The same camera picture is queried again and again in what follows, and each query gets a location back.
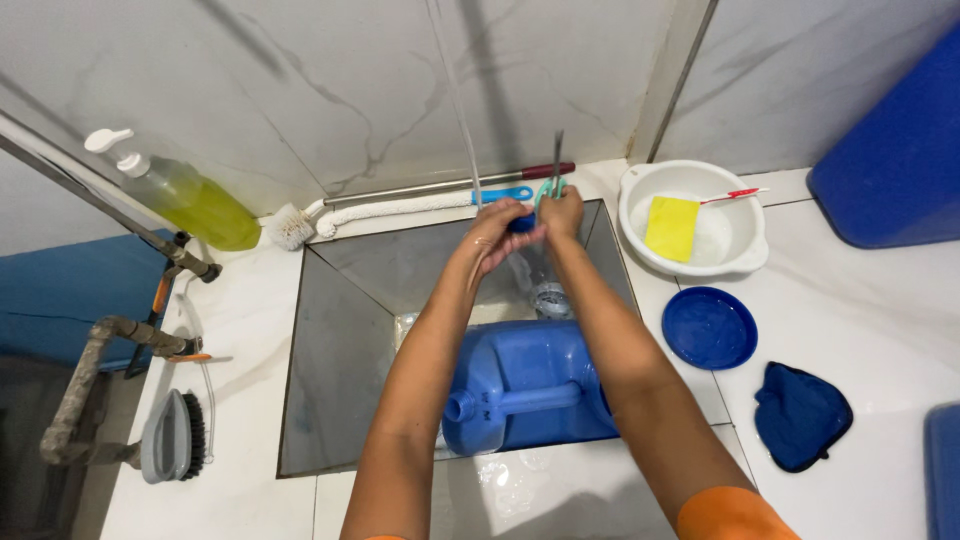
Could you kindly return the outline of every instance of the yellow sponge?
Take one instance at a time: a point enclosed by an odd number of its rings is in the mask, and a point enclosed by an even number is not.
[[[689,261],[698,211],[700,203],[697,201],[654,197],[643,243],[661,257]]]

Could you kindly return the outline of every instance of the sink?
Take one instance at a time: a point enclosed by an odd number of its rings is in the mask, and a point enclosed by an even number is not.
[[[470,223],[354,236],[303,250],[279,478],[356,468],[396,346]],[[607,283],[636,310],[602,201],[585,202],[578,237]],[[533,318],[528,295],[505,262],[480,285],[470,323]]]

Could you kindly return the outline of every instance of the blue lid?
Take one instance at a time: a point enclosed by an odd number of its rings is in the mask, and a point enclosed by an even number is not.
[[[537,214],[530,212],[530,215],[518,217],[507,225],[507,231],[511,233],[529,233],[537,226]]]
[[[685,362],[702,369],[730,369],[756,349],[756,323],[733,295],[713,287],[690,287],[663,309],[663,337]]]

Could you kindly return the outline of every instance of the blue wall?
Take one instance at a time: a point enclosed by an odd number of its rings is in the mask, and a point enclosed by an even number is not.
[[[0,257],[0,354],[76,365],[97,319],[147,318],[165,261],[134,234]],[[126,366],[134,348],[113,341],[105,367]]]

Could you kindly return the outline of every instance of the plastic bottle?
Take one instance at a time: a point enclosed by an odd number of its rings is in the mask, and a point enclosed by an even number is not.
[[[132,136],[132,130],[99,130],[84,147],[101,154]],[[260,226],[250,211],[189,163],[134,152],[119,160],[117,168],[130,178],[125,192],[211,247],[243,251],[256,246]]]
[[[534,228],[536,215],[515,219],[508,227],[512,233],[527,233]],[[573,307],[560,285],[542,243],[525,246],[507,257],[520,291],[530,298],[538,319],[565,321],[573,318]]]

